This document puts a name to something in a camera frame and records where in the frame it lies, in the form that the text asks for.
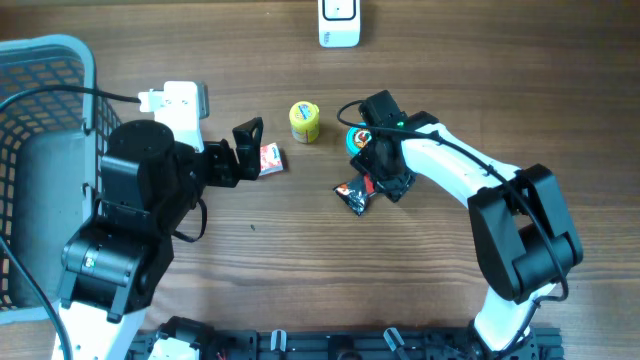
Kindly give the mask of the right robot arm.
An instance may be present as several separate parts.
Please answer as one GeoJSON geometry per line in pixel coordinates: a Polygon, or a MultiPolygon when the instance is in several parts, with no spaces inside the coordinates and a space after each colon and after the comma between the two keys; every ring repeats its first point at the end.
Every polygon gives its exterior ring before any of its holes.
{"type": "Polygon", "coordinates": [[[345,186],[358,209],[372,195],[399,201],[424,176],[457,199],[470,217],[476,259],[488,291],[471,322],[469,353],[485,359],[539,359],[531,321],[545,302],[569,296],[567,276],[584,256],[557,178],[547,167],[497,161],[458,140],[433,115],[407,115],[383,90],[355,101],[357,128],[371,137],[350,160],[359,173],[345,186]]]}

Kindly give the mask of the red silver foil packet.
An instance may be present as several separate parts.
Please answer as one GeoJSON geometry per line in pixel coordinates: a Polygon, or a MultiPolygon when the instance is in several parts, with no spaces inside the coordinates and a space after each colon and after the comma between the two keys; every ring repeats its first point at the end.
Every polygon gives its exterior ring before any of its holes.
{"type": "Polygon", "coordinates": [[[357,216],[367,210],[370,199],[378,193],[368,174],[358,174],[351,181],[335,186],[333,191],[357,216]]]}

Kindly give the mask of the red snack box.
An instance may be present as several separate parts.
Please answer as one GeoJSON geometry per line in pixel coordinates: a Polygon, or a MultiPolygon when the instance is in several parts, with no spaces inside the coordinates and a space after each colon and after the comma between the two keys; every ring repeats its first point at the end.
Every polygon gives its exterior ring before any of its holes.
{"type": "Polygon", "coordinates": [[[280,149],[276,143],[264,145],[260,148],[260,176],[282,172],[284,163],[280,149]]]}

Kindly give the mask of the teal tin can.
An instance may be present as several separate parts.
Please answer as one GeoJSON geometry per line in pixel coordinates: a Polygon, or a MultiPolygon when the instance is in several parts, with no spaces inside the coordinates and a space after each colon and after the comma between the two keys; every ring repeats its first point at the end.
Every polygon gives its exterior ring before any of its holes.
{"type": "Polygon", "coordinates": [[[346,152],[350,157],[357,155],[372,138],[368,129],[351,127],[345,138],[346,152]]]}

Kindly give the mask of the yellow cylindrical container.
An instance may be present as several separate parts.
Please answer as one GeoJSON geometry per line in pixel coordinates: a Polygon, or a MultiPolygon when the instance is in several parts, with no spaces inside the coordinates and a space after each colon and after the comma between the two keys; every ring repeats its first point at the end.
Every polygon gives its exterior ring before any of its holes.
{"type": "Polygon", "coordinates": [[[289,111],[291,133],[298,142],[309,144],[319,136],[319,108],[308,101],[295,103],[289,111]]]}

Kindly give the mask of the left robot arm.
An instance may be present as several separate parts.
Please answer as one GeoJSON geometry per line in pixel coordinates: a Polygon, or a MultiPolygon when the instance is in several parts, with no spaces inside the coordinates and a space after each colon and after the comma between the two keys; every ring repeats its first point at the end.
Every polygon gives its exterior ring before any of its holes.
{"type": "Polygon", "coordinates": [[[192,209],[206,207],[206,187],[258,178],[263,129],[256,117],[234,128],[234,147],[213,141],[201,152],[153,120],[112,132],[100,166],[103,190],[62,251],[63,328],[53,358],[126,357],[174,258],[172,240],[192,240],[179,224],[192,209]]]}

